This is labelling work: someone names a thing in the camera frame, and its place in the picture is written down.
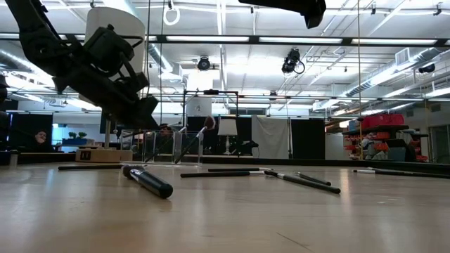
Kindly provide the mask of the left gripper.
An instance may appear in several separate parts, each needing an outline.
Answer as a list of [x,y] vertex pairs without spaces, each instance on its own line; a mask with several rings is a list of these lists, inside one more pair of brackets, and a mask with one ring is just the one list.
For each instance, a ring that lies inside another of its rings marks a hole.
[[65,74],[52,78],[57,91],[69,86],[97,106],[106,108],[109,118],[131,129],[158,129],[152,116],[159,101],[153,97],[139,98],[137,92],[148,84],[142,72],[128,67],[129,76],[115,81],[101,75],[93,68],[78,65]]

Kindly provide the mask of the fluffy head makeup brush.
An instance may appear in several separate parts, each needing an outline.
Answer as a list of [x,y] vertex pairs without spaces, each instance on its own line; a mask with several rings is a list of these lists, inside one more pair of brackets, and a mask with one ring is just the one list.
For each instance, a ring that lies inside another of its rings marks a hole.
[[191,149],[193,145],[200,141],[200,136],[207,130],[213,129],[215,127],[215,119],[210,115],[207,116],[204,122],[203,128],[196,134],[196,136],[191,140],[191,142],[181,151],[180,156],[178,156],[174,163],[178,164],[185,154]]

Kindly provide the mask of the black partition panel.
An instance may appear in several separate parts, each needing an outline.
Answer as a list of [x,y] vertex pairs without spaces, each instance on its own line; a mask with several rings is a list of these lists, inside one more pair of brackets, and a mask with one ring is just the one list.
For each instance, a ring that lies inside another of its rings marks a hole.
[[39,131],[46,132],[46,140],[51,145],[53,129],[52,115],[14,114],[12,115],[9,144],[22,153],[37,153],[34,150],[34,136]]

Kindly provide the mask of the small white shade lamp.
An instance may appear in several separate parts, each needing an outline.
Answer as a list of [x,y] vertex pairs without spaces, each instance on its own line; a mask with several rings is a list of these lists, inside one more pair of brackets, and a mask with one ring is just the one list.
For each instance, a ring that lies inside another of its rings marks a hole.
[[237,130],[237,124],[236,119],[231,118],[221,118],[219,120],[219,130],[218,130],[219,136],[225,136],[226,137],[226,150],[225,155],[230,155],[230,137],[237,136],[238,130]]

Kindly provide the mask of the white shade wooden base lamp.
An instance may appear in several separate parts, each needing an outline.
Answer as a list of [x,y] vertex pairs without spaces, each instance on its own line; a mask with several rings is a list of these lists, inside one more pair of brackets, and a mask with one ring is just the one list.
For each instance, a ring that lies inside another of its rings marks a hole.
[[[112,25],[118,35],[145,37],[145,26],[135,15],[117,8],[95,7],[87,14],[85,41],[90,39],[99,27],[107,27],[108,25]],[[143,70],[144,46],[145,44],[142,43],[134,49],[135,56],[131,60],[131,66],[137,72]],[[115,134],[106,134],[107,125],[106,118],[102,113],[101,130],[105,130],[104,144],[106,144],[106,137],[115,137]],[[110,130],[117,130],[119,134],[122,134],[122,129],[126,128],[123,124],[115,122],[110,122],[109,127]],[[132,161],[132,151],[129,149],[123,150],[121,146],[114,149],[112,144],[108,147],[78,149],[75,161],[86,163],[120,163]]]

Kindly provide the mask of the LED light bar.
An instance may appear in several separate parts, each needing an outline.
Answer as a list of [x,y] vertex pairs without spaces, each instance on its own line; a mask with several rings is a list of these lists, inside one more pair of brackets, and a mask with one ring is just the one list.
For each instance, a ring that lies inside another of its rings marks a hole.
[[353,44],[389,44],[389,45],[433,45],[437,42],[436,39],[353,39]]
[[311,38],[311,37],[260,37],[260,42],[287,43],[287,44],[340,44],[342,39]]
[[230,36],[166,36],[167,41],[192,41],[192,42],[249,42],[249,37]]

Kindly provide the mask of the black metal table frame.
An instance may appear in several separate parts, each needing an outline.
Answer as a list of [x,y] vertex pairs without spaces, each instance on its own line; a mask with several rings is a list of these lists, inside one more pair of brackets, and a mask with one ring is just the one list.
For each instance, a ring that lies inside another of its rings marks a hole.
[[[192,42],[192,41],[167,41],[166,36],[171,35],[148,35],[146,39],[154,44],[217,44],[217,45],[291,45],[291,46],[342,46],[342,47],[402,47],[402,48],[438,48],[450,46],[450,39],[436,39],[437,42],[433,45],[389,45],[389,44],[353,44],[353,37],[311,37],[311,38],[335,38],[342,39],[340,44],[287,44],[287,43],[273,43],[273,42],[260,42],[260,37],[280,37],[280,36],[256,36],[256,35],[173,35],[173,36],[230,36],[230,37],[249,37],[249,42]],[[362,38],[362,39],[392,39],[392,38]],[[421,162],[383,162],[383,161],[350,161],[350,160],[306,160],[306,159],[293,159],[293,160],[274,160],[272,162],[268,160],[253,159],[253,158],[236,158],[232,159],[233,164],[272,164],[272,165],[292,165],[292,166],[321,166],[321,167],[376,167],[381,169],[393,169],[397,171],[416,171],[421,173],[436,173],[436,174],[450,174],[450,164],[435,164],[435,163],[421,163]]]

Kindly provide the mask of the clear acrylic brush organizer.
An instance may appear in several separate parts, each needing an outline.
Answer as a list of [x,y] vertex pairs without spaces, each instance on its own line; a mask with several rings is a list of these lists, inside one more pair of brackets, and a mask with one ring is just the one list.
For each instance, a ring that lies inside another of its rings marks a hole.
[[132,151],[132,160],[135,162],[168,165],[194,164],[200,166],[203,163],[204,134],[200,136],[200,141],[191,147],[178,164],[174,163],[175,159],[180,156],[181,151],[191,142],[197,133],[197,131],[186,130],[182,134],[175,134],[173,142],[170,142],[154,160],[149,162],[144,162],[144,160],[153,154],[155,146],[159,146],[166,138],[171,138],[172,136],[160,136],[158,131],[127,129],[123,130],[120,135],[120,144],[123,150],[129,149]]

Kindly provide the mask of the black desk device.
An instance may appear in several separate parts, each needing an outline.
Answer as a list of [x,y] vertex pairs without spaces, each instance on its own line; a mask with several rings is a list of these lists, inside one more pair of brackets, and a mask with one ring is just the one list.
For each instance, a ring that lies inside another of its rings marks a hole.
[[259,150],[259,145],[254,141],[242,141],[231,146],[232,155],[253,156],[256,150]]

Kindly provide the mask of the thick black handle makeup brush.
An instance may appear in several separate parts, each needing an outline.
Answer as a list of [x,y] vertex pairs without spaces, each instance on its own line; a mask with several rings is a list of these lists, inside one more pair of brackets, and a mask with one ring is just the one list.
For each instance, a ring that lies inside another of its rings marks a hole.
[[122,166],[122,174],[128,179],[134,179],[138,184],[162,199],[169,198],[174,191],[171,184],[146,171],[141,166],[124,165]]

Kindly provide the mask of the grey backdrop cloth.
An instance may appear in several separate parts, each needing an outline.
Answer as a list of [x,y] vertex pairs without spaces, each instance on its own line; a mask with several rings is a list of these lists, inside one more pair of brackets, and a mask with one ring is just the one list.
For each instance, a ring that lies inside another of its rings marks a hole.
[[287,119],[251,117],[252,140],[258,145],[252,149],[254,158],[288,159]]

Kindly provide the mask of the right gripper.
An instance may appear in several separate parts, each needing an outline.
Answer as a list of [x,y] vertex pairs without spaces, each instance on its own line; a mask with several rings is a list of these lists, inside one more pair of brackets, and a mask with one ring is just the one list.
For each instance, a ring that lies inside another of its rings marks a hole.
[[308,9],[306,11],[302,0],[238,0],[241,4],[250,4],[268,8],[278,8],[285,11],[293,11],[304,14],[305,23],[308,29],[318,27],[323,20],[326,11],[325,0],[307,0]]

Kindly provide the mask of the red bin storage rack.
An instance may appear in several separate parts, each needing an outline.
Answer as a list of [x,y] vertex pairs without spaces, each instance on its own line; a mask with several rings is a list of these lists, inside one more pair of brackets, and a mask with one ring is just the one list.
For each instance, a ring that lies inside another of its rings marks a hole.
[[412,129],[401,114],[375,114],[352,120],[343,133],[345,152],[351,160],[427,162],[419,129]]

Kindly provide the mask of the black backdrop panel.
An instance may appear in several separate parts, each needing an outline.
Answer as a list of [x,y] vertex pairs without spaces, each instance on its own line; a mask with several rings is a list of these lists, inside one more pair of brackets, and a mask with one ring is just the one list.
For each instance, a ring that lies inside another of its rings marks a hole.
[[292,155],[294,159],[325,159],[325,124],[321,119],[293,119]]

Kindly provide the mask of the white sign board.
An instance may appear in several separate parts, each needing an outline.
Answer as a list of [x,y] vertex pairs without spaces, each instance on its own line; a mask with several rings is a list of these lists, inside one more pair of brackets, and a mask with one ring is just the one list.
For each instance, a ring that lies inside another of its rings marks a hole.
[[186,103],[188,117],[207,117],[212,114],[212,99],[194,97]]

